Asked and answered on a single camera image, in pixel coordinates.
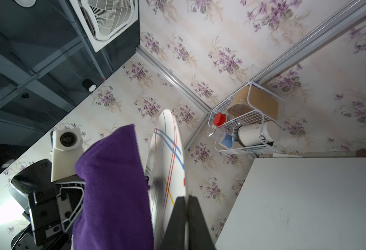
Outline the purple microfibre cloth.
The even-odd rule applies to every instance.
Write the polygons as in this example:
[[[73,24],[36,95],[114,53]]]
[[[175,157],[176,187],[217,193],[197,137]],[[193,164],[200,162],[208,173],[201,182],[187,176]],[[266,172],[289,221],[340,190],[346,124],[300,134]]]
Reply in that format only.
[[[86,183],[83,211],[72,230],[75,250],[152,250],[147,181],[134,125],[118,128],[75,164]]]

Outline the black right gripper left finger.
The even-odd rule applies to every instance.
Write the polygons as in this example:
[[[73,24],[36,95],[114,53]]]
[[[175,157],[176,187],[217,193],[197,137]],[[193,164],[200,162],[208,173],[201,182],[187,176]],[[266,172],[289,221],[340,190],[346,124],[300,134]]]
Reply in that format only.
[[[161,244],[161,250],[184,250],[188,218],[185,197],[178,197]]]

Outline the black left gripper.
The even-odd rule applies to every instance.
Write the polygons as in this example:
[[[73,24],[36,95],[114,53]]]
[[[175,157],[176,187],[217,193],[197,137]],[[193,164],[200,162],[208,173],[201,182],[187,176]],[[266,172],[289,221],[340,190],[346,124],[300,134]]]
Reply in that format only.
[[[85,181],[74,175],[51,181],[50,160],[38,161],[9,182],[9,192],[29,220],[11,241],[13,250],[71,250],[72,228],[83,210]]]

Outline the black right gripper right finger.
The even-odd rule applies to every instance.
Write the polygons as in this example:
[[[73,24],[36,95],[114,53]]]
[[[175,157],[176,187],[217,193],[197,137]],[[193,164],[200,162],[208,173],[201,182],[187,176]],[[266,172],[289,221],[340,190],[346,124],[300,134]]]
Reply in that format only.
[[[216,250],[204,219],[199,200],[195,196],[188,198],[188,249]]]

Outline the round plaid pattern plate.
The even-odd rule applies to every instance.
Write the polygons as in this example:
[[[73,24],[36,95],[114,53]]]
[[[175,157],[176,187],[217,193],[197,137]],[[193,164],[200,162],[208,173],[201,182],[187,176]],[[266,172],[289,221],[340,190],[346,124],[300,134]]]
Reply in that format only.
[[[186,196],[184,146],[176,117],[170,109],[163,110],[155,122],[145,176],[149,186],[154,249],[158,250],[176,199]]]

